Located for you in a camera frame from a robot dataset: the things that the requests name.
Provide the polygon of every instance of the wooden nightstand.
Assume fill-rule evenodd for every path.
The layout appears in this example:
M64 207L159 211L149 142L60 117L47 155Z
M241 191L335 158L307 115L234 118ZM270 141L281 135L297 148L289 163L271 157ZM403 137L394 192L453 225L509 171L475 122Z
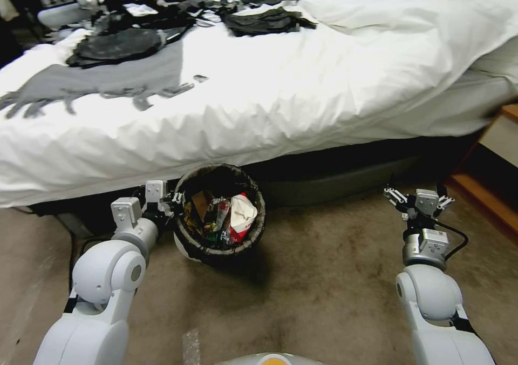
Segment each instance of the wooden nightstand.
M448 184L475 200L497 225L518 235L518 104L502 108Z

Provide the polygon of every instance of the trash bin rim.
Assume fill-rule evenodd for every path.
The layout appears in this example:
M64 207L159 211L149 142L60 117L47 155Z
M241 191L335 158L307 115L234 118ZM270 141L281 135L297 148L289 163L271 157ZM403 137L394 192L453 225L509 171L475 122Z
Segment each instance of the trash bin rim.
M183 175L182 178L178 181L178 184L176 185L176 188L175 188L175 193L180 191L181 186L185 183L186 180L188 180L190 177L192 177L193 174L198 173L201 169L209 167L209 166L213 167L215 169L218 167L224 167L224 168L228 168L228 169L232 169L232 170L238 170L238 172L240 174L244 175L248 179L250 186L254 190L257 191L256 199L259 199L259 201L260 201L259 205L260 205L261 209L259 207L257 208L258 214L257 214L256 220L261 215L262 221L263 221L263 226L261 228L254 227L254 225L256 224L256 222L254 222L254 225L252 225L252 227L250 229L251 229L251 231L253 231L255 233L251 235L251 238L242 242L239 246L237 246L235 248L221 250L221 249L212 249L212 248L209 248L207 246L200 244L195 238L193 238L191 236L190 232L185 227L184 221L181 217L175 216L174 221L176 223L178 230L181 232L181 236L183 238L185 238L187 240L187 242L190 243L190 246L196 247L200 251L200 253L202 253L204 255L208 255L208 256L231 256L231 255L235 255L235 254L240 254L241 252L245 251L246 249L248 249L252 245L254 245L258 241L258 239L261 237L261 235L264 231L264 219L266 216L266 212L265 212L265 202L264 202L263 195L262 195L261 191L259 190L257 183L250 176L248 176L245 173L245 171L243 171L242 169L240 169L239 167L237 167L235 165L226 164L226 163L204 164L204 165L200 165L200 166L190 170L185 175Z

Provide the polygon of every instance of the floor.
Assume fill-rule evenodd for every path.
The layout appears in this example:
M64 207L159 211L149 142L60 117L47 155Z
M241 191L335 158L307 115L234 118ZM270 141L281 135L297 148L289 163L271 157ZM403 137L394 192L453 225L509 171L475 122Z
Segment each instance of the floor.
M461 198L441 218L471 236L448 273L473 326L499 365L515 364L518 249ZM52 217L0 210L0 223L0 364L28 364L67 298L69 236ZM193 329L203 365L262 351L336 365L414 363L394 290L403 229L372 190L270 210L257 254L237 272L183 258L165 234L132 305L125 363L180 364Z

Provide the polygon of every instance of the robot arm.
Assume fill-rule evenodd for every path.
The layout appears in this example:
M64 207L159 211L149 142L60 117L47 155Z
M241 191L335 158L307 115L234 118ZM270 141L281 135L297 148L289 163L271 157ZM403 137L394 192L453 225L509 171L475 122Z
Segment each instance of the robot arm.
M183 203L183 196L171 196L166 189L160 180L146 183L145 217L137 198L120 198L112 203L117 230L110 241L93 246L77 261L69 301L45 335L34 364L122 364L133 296L144 278L160 229L172 215L171 206ZM384 194L403 212L408 226L403 236L406 268L396 278L396 289L412 327L417 364L494 365L489 350L469 323L458 284L443 272L448 236L434 229L432 219L453 199L445 195L439 198L429 190L403 195L386 188ZM439 321L449 322L449 327L438 325ZM243 357L229 364L263 364L270 358L284 361L279 364L314 363L301 357L287 360L269 354Z
M149 218L167 216L166 184L146 184ZM161 207L164 211L154 210ZM143 218L137 198L112 203L117 230L110 241L91 247L76 262L73 290L61 318L49 329L34 360L37 365L122 364L131 303L144 279L149 254L159 236L153 220Z
M417 364L494 365L469 323L459 285L443 272L449 241L446 232L435 229L434 218L454 199L420 189L415 195L403 195L386 188L384 195L407 222L403 233L406 268L396 277L396 289L412 327ZM439 321L448 322L449 327L434 324Z

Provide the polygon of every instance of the white duvet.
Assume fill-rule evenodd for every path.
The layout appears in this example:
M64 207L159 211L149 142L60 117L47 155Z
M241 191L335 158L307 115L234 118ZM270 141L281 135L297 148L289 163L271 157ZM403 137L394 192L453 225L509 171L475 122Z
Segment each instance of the white duvet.
M518 34L518 13L483 0L302 0L288 9L320 25L258 37L232 37L223 25L188 33L183 81L210 79L151 97L147 111L89 95L74 102L76 116L62 103L35 119L0 115L0 207L177 178L208 162L417 136L404 116L422 108L416 122L433 119L425 102ZM0 71L0 95L63 63L74 36Z

